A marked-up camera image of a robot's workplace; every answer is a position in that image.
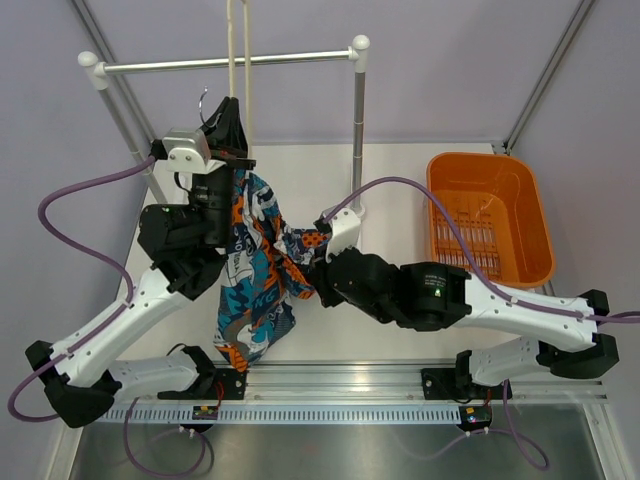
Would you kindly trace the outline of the colourful patterned shorts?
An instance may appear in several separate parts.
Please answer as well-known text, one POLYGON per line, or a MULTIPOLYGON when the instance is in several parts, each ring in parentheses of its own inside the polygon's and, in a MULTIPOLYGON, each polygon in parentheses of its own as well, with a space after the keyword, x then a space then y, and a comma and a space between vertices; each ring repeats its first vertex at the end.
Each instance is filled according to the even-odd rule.
POLYGON ((258 175, 238 170, 233 180, 231 243, 213 343, 232 368, 245 372, 296 325, 291 300, 316 293, 307 274, 329 236, 291 227, 258 175))

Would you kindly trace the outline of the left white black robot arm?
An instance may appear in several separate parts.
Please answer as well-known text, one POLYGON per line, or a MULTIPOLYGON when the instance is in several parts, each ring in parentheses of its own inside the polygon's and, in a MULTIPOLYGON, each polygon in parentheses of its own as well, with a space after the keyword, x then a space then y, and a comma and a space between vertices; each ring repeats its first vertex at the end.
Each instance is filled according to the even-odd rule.
POLYGON ((46 211, 71 193, 136 175, 164 161, 191 177, 184 204, 152 204, 139 218, 138 244, 151 260, 139 281, 111 258, 63 237, 69 246, 116 269, 126 283, 123 298, 75 333, 55 343, 36 341, 25 355, 44 386, 57 418, 70 428, 87 426, 117 401, 145 395, 208 396, 216 368, 199 347, 168 356, 122 361, 120 355, 159 321, 192 304, 219 278, 232 242, 234 176, 254 160, 241 124, 239 101, 225 97, 196 130, 173 129, 151 146, 147 160, 130 169, 63 188, 47 196, 38 216, 61 237, 46 211))

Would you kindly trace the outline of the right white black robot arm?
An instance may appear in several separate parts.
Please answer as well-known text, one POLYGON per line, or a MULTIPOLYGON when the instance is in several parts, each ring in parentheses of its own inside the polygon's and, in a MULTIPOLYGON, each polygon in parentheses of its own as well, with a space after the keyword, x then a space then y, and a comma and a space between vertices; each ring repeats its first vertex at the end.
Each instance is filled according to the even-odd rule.
POLYGON ((540 296, 525 307, 512 291, 493 292, 468 271, 437 262, 396 266, 375 254, 348 248, 313 262, 307 275, 324 307, 347 303, 381 324, 417 332, 482 328, 513 340, 457 354, 440 380, 456 401, 482 399, 504 381, 532 373, 571 380, 598 379, 619 361, 613 336, 599 332, 590 296, 565 300, 540 296))

